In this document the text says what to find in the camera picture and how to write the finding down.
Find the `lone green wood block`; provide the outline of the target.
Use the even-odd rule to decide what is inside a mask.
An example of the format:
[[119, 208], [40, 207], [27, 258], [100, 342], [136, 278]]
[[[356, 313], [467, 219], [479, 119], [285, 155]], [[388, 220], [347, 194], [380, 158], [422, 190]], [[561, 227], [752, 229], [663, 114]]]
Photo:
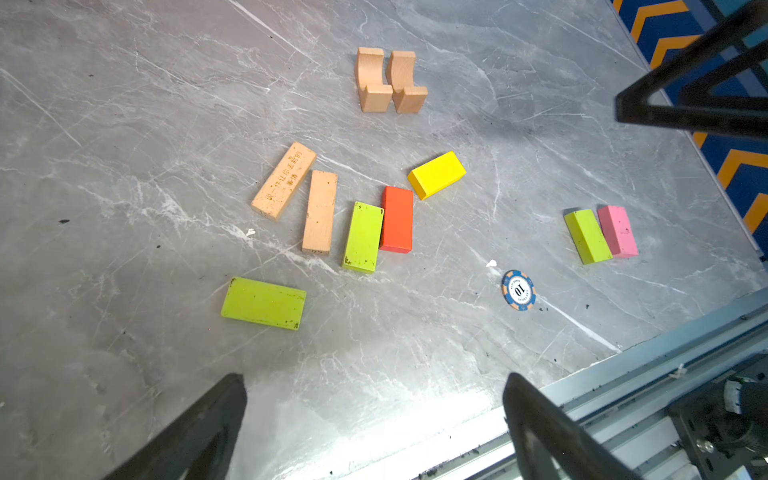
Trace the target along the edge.
[[303, 290], [234, 277], [220, 314], [227, 319], [296, 331], [306, 296]]

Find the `green block beside red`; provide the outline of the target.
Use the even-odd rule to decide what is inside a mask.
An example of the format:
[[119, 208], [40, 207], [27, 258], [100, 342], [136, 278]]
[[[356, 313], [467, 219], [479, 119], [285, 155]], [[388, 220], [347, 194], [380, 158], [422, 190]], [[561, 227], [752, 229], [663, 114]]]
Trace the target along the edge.
[[355, 202], [342, 266], [372, 274], [376, 270], [384, 210], [363, 202]]

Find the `red wood block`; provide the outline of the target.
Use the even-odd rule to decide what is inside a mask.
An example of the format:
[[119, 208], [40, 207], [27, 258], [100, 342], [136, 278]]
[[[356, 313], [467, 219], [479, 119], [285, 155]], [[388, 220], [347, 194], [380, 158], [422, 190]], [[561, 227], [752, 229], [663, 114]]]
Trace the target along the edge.
[[384, 209], [379, 248], [410, 253], [413, 248], [413, 192], [387, 186], [382, 194]]

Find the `green block beside pink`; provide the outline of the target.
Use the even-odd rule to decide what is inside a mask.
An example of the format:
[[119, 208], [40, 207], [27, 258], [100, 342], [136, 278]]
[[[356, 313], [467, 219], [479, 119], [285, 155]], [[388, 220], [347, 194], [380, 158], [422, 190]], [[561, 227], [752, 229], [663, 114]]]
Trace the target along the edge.
[[592, 210], [576, 210], [564, 216], [583, 264], [611, 260], [613, 254]]

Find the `wooden arch block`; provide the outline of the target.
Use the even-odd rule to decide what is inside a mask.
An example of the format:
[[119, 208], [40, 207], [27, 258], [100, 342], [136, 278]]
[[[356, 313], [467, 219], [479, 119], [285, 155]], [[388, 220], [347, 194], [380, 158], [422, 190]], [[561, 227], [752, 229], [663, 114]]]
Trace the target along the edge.
[[416, 54], [413, 51], [392, 51], [386, 78], [393, 88], [393, 101], [398, 114], [418, 113], [428, 95], [424, 86], [414, 83]]
[[385, 113], [392, 101], [393, 87], [384, 82], [383, 68], [383, 49], [358, 48], [355, 76], [364, 113]]

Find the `printed natural wood plank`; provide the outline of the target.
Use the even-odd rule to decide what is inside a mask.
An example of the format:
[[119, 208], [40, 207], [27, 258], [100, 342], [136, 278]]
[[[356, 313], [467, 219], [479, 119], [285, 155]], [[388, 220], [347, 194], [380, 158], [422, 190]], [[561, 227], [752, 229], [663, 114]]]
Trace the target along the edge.
[[252, 200], [251, 207], [278, 221], [316, 158], [316, 152], [294, 142]]

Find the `yellow wood block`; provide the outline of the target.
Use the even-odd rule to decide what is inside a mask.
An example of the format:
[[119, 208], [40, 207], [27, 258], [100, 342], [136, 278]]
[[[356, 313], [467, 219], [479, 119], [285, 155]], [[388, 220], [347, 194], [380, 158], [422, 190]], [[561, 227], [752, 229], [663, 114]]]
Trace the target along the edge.
[[454, 151], [449, 151], [415, 169], [408, 180], [420, 200], [440, 192], [466, 175], [466, 169]]

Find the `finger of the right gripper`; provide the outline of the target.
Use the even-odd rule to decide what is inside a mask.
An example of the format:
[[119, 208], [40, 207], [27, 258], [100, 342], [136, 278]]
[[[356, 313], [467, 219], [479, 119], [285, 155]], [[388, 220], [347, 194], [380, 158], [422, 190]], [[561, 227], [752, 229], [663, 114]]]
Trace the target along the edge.
[[684, 84], [675, 106], [655, 105], [650, 98], [694, 72], [742, 38], [767, 25], [767, 3], [750, 1], [671, 61], [652, 69], [615, 98], [616, 120], [676, 130], [765, 139], [767, 98], [717, 95], [716, 88], [767, 59], [767, 42], [748, 48], [706, 74]]

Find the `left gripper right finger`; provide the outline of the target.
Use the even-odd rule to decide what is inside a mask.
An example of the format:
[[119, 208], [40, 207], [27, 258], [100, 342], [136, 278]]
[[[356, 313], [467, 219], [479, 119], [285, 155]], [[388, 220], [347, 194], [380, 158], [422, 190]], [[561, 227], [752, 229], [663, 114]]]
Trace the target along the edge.
[[511, 373], [503, 392], [505, 419], [524, 479], [636, 479], [539, 389]]

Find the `plain natural wood plank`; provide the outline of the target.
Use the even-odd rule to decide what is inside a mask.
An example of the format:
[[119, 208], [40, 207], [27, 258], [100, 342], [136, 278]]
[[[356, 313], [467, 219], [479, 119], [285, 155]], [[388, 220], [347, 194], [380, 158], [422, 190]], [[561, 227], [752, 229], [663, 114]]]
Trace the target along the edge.
[[302, 239], [304, 252], [330, 253], [337, 186], [336, 174], [320, 170], [312, 171]]

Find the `pink wood block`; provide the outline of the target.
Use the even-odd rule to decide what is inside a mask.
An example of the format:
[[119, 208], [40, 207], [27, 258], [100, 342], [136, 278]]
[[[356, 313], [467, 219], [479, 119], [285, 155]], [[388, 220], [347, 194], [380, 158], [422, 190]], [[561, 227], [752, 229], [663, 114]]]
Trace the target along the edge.
[[631, 258], [639, 254], [626, 209], [604, 206], [597, 210], [608, 247], [615, 258]]

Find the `blue poker chip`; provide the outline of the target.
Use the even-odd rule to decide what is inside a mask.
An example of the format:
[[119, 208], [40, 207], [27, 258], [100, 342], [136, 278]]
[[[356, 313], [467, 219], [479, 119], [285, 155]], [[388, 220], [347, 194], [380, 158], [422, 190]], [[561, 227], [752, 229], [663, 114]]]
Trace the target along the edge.
[[509, 270], [503, 275], [501, 291], [505, 301], [518, 311], [529, 310], [537, 299], [534, 282], [519, 270]]

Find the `aluminium rail frame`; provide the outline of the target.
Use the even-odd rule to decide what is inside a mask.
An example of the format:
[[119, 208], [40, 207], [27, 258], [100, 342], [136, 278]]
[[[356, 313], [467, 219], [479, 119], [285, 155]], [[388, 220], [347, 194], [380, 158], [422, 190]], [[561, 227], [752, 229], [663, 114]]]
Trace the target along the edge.
[[[758, 291], [545, 388], [537, 388], [636, 479], [703, 479], [668, 407], [756, 354], [767, 356], [767, 294]], [[427, 479], [524, 479], [505, 412]], [[762, 479], [767, 455], [724, 479]]]

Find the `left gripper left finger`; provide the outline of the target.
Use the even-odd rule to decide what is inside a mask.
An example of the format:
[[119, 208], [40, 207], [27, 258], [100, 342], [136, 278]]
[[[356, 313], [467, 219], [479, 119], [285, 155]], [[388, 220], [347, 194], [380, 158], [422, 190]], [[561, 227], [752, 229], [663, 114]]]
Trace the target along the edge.
[[108, 479], [224, 479], [247, 405], [244, 377], [230, 373]]

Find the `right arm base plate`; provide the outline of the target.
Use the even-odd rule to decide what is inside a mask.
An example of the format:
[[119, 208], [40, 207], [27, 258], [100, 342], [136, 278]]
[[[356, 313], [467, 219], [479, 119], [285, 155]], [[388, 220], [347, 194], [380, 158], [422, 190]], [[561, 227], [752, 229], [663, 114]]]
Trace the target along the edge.
[[767, 455], [767, 356], [756, 354], [667, 410], [703, 479], [724, 479]]

